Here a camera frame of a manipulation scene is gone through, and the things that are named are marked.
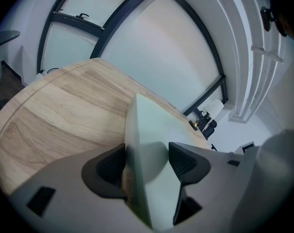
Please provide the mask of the pale green board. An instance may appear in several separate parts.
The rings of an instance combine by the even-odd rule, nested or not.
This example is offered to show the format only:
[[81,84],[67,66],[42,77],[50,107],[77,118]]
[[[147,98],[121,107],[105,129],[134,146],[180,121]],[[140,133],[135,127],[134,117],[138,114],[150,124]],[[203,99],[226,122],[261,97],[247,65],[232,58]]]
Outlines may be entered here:
[[125,126],[126,167],[123,188],[128,206],[156,232],[173,227],[180,181],[169,163],[168,143],[174,132],[173,116],[152,100],[136,94]]

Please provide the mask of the black office chair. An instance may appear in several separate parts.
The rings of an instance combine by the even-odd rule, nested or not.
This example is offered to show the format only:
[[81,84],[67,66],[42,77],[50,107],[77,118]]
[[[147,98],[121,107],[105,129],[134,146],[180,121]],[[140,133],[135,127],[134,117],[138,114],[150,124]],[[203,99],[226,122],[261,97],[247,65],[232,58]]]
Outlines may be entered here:
[[206,113],[199,119],[198,129],[202,132],[206,140],[214,133],[216,127],[217,122],[209,113]]

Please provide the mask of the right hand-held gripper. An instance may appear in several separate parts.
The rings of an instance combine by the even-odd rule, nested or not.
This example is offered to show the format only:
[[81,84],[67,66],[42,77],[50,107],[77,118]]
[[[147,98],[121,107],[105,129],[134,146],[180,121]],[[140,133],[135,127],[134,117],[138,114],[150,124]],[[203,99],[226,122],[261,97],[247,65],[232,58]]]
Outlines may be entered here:
[[227,188],[226,233],[251,233],[272,218],[294,188],[294,130],[248,150]]

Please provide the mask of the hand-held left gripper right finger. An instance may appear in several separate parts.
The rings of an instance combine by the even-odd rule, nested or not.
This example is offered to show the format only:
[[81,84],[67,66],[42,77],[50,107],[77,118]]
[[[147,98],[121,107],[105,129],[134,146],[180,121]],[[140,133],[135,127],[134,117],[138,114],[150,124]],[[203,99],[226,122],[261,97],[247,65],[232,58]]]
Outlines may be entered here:
[[169,143],[169,163],[180,181],[174,227],[166,233],[249,233],[258,228],[250,190],[257,147],[244,155]]

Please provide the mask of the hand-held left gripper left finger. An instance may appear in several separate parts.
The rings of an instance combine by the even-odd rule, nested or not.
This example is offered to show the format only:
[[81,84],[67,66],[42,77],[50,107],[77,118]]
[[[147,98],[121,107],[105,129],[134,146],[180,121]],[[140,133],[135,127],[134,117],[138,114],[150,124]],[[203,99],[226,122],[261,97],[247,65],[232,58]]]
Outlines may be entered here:
[[39,233],[152,233],[121,187],[125,144],[55,160],[9,197]]

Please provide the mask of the round black marble table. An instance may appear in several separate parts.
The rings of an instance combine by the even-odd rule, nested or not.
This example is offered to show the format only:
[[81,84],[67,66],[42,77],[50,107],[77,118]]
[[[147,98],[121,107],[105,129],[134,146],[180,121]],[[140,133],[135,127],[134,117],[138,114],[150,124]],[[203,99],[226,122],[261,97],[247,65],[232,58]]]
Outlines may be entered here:
[[20,32],[16,30],[6,30],[0,32],[0,46],[4,45],[5,43],[8,43],[9,41],[12,41],[19,37]]

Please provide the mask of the light wooden desk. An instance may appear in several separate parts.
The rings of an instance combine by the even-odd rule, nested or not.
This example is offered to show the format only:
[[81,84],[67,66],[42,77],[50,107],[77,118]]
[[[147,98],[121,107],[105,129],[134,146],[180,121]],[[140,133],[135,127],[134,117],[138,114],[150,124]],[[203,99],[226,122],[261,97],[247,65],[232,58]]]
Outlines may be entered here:
[[0,110],[0,188],[6,195],[48,163],[124,140],[127,107],[141,94],[180,120],[196,146],[200,132],[166,100],[100,58],[45,75]]

